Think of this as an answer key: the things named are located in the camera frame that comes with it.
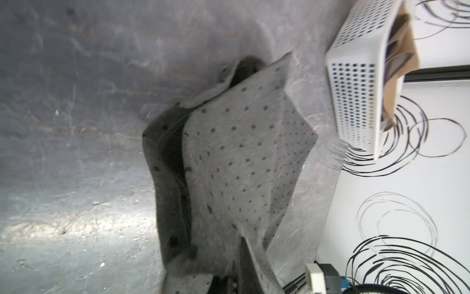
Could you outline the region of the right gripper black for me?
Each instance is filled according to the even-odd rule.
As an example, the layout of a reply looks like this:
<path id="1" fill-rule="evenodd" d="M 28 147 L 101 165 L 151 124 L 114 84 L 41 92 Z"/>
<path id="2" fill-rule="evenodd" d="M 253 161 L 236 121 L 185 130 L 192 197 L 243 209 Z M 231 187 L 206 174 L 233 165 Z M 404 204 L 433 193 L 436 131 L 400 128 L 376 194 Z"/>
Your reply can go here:
<path id="1" fill-rule="evenodd" d="M 341 294 L 341 275 L 329 263 L 307 263 L 305 276 L 311 294 Z"/>

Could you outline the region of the dark perforated mat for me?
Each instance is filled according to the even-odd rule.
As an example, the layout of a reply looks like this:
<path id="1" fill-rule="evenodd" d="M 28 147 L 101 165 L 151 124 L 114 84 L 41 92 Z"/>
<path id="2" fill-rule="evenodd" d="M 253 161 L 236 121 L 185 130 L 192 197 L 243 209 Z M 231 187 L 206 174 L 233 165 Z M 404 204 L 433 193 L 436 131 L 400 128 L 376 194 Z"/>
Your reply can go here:
<path id="1" fill-rule="evenodd" d="M 247 56 L 144 130 L 168 274 L 282 293 L 266 251 L 318 139 L 285 93 L 291 60 Z"/>

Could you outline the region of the white perforated plastic basket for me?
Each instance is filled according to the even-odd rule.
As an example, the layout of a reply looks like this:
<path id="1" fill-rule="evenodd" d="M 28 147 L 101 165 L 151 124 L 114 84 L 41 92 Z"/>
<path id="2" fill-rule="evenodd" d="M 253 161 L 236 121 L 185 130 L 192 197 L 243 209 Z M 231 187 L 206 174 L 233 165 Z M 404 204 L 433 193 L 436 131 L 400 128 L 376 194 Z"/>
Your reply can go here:
<path id="1" fill-rule="evenodd" d="M 339 137 L 378 159 L 389 33 L 404 1 L 357 1 L 326 54 Z"/>

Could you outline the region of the tan brown skirt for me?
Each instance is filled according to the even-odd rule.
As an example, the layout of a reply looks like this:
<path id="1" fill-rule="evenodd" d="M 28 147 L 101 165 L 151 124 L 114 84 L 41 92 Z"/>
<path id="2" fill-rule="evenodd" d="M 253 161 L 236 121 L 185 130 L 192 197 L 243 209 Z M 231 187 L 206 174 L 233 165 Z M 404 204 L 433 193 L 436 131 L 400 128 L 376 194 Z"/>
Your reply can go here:
<path id="1" fill-rule="evenodd" d="M 380 131 L 394 126 L 399 79 L 419 67 L 419 58 L 413 41 L 411 15 L 403 2 L 389 33 L 384 69 L 383 108 Z"/>

